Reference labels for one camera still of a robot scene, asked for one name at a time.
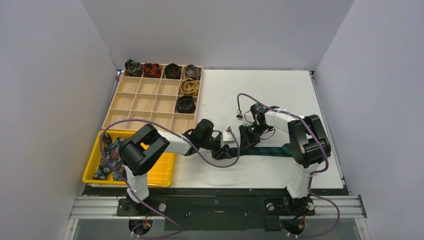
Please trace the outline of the green navy striped tie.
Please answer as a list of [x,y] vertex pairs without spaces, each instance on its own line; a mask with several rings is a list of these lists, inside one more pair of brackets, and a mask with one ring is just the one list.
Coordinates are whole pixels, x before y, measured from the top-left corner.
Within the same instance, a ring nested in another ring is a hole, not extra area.
[[285,144],[281,147],[252,147],[240,152],[241,156],[271,156],[292,158],[291,146]]

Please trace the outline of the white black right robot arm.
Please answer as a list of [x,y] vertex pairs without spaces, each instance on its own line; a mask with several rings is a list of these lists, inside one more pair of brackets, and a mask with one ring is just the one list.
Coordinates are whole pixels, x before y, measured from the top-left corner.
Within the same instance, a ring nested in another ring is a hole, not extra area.
[[319,173],[322,162],[327,163],[331,155],[331,145],[321,119],[313,114],[297,116],[276,106],[252,105],[249,117],[239,115],[242,124],[240,149],[247,151],[260,143],[262,135],[269,131],[281,130],[289,136],[291,156],[296,165],[285,190],[288,196],[282,199],[283,209],[290,215],[308,211],[309,190],[312,178]]

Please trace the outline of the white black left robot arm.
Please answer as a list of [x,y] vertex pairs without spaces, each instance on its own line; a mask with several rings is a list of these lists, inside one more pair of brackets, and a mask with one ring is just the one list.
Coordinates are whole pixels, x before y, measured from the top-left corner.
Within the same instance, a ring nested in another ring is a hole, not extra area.
[[205,149],[211,152],[213,159],[220,160],[231,158],[230,144],[239,146],[230,127],[215,130],[208,119],[202,119],[195,128],[182,134],[158,130],[158,126],[154,122],[146,123],[119,148],[127,170],[129,208],[136,215],[143,215],[149,210],[148,172],[164,153],[191,156]]

